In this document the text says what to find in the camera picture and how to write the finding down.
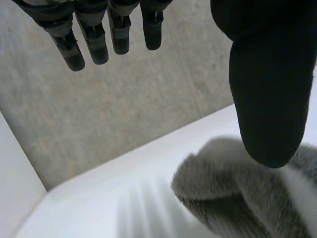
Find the white surface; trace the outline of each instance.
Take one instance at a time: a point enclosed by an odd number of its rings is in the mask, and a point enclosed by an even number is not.
[[[313,91],[304,141],[317,145],[316,87]],[[219,135],[239,135],[234,106],[57,187],[17,237],[212,238],[181,206],[169,183],[188,153]]]
[[[15,237],[17,229],[46,194],[0,113],[0,237]]]

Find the gray concrete surface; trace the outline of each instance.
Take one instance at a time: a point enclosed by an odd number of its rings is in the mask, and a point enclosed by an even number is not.
[[[117,56],[104,18],[109,62],[65,65],[49,35],[10,0],[0,2],[0,111],[47,189],[232,104],[231,42],[208,0],[175,0],[162,46],[146,49],[139,7],[130,52]]]

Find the robotic hand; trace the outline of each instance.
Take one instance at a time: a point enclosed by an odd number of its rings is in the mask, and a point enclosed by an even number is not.
[[[163,11],[172,0],[13,0],[35,22],[47,31],[72,71],[85,67],[85,61],[72,31],[73,13],[79,23],[95,64],[108,61],[108,50],[102,19],[107,11],[114,51],[129,51],[129,15],[139,4],[147,48],[161,44]]]
[[[117,54],[129,51],[129,14],[140,4],[146,45],[161,44],[163,11],[172,0],[12,0],[54,40],[73,71],[84,59],[72,32],[75,13],[96,64],[108,61],[107,10]],[[233,41],[229,83],[242,140],[251,157],[279,168],[305,131],[317,56],[317,0],[211,0],[217,26]]]

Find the black finger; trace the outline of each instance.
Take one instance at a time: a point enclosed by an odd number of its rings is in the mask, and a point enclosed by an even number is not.
[[[118,55],[128,53],[130,49],[129,15],[139,4],[139,0],[109,0],[108,17],[113,49]]]
[[[95,64],[104,64],[109,59],[105,30],[102,24],[107,5],[108,0],[80,0],[76,2],[76,18]]]
[[[73,1],[52,2],[51,5],[30,5],[22,0],[13,1],[50,34],[72,71],[79,71],[85,67],[83,56],[71,29],[72,14],[75,11]]]
[[[172,0],[141,0],[143,32],[147,48],[157,50],[162,42],[163,11]]]

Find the plush fabric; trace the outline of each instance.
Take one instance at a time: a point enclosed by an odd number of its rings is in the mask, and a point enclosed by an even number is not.
[[[302,145],[282,168],[255,162],[239,139],[209,141],[179,166],[171,187],[223,238],[316,238],[317,149]]]

